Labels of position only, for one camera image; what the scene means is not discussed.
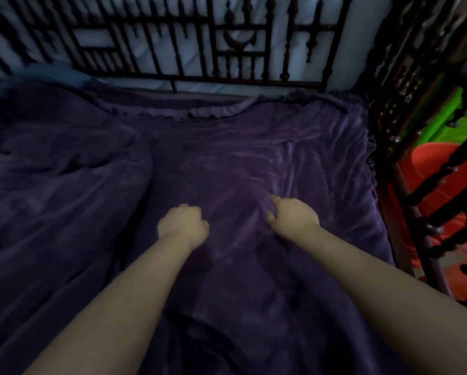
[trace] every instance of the red plastic object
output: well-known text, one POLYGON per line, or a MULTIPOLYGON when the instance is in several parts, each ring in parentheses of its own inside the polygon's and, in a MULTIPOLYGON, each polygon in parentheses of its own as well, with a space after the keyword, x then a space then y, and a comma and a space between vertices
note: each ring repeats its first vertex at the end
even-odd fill
MULTIPOLYGON (((410 157, 402 158, 399 165, 410 190, 413 191, 428 176, 437 172, 457 147, 459 145, 454 143, 429 142, 415 148, 410 157)), ((429 216, 465 187, 467 187, 467 161, 459 166, 458 171, 446 176, 445 182, 418 205, 419 212, 424 216, 429 216)), ((443 226, 444 232, 441 237, 448 238, 464 227, 465 222, 466 215, 459 214, 443 226)))

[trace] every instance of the fist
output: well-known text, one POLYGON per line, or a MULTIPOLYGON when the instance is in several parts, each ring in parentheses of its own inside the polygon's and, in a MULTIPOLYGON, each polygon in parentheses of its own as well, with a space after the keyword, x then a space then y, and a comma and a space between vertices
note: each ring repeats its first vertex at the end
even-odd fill
POLYGON ((159 221, 157 233, 159 239, 176 234, 195 250, 209 237, 209 224, 202 219, 202 211, 199 207, 181 204, 178 208, 171 209, 159 221))
POLYGON ((285 239, 294 242, 308 229, 320 226, 317 213, 303 201, 273 195, 270 201, 275 206, 276 215, 268 211, 268 223, 275 233, 285 239))

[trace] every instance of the purple bed sheet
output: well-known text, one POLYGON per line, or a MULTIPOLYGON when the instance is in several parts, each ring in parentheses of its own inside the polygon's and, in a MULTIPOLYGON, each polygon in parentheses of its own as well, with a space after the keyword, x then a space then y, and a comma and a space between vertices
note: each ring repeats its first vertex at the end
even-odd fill
POLYGON ((297 197, 392 264, 373 149, 352 95, 13 90, 0 101, 0 374, 21 373, 181 203, 202 207, 211 235, 171 291, 142 374, 411 373, 265 222, 270 194, 297 197))

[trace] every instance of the bed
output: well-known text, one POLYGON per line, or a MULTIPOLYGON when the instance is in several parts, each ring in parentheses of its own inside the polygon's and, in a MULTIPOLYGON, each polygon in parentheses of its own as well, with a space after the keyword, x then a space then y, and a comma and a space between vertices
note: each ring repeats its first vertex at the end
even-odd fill
MULTIPOLYGON (((97 65, 36 63, 0 8, 0 33, 27 64, 0 81, 0 374, 21 373, 155 242, 155 226, 168 209, 184 202, 202 208, 211 236, 181 271, 141 373, 411 373, 339 284, 274 235, 265 211, 270 194, 297 197, 332 233, 411 272, 386 228, 378 195, 394 199, 426 282, 451 296, 437 258, 467 240, 467 226, 438 246, 430 235, 467 214, 467 188, 430 216, 416 205, 467 159, 467 141, 415 190, 406 186, 398 161, 455 88, 467 92, 467 3, 393 0, 353 92, 211 97, 121 90, 98 78, 146 77, 169 81, 175 91, 176 81, 324 91, 352 0, 343 0, 332 27, 319 23, 324 0, 308 25, 295 22, 298 0, 290 1, 284 63, 294 31, 306 29, 310 53, 320 31, 334 31, 318 82, 291 81, 288 64, 275 80, 269 44, 255 54, 244 51, 249 42, 228 35, 268 34, 274 0, 267 0, 266 23, 256 26, 249 22, 249 0, 243 0, 243 24, 233 24, 227 13, 220 26, 209 9, 207 15, 181 9, 177 15, 119 15, 94 0, 99 15, 85 18, 94 11, 63 4, 71 0, 49 1, 46 19, 24 17, 38 47, 53 35, 73 56, 86 55, 74 31, 95 23, 109 31, 114 47, 93 55, 97 65), (74 19, 76 26, 69 23, 74 19), (166 24, 172 31, 181 23, 224 32, 227 52, 209 37, 212 71, 190 78, 124 65, 131 55, 121 45, 132 26, 157 31, 166 24), (110 67, 102 66, 106 53, 120 62, 110 73, 102 70, 110 67), (218 56, 259 57, 264 72, 243 77, 241 68, 235 77, 226 60, 222 75, 218 56)), ((205 1, 212 7, 213 0, 205 1)), ((24 15, 27 5, 15 6, 24 15)), ((180 62, 178 48, 169 54, 180 62)))

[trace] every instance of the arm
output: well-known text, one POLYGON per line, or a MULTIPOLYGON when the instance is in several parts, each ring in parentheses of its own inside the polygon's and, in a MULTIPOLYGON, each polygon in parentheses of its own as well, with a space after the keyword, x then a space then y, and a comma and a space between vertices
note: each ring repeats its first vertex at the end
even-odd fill
POLYGON ((186 204, 158 225, 159 240, 49 344, 24 375, 137 373, 171 287, 209 236, 200 208, 186 204))
POLYGON ((273 230, 337 279, 363 315, 418 373, 467 374, 467 309, 319 225, 302 201, 271 196, 273 230))

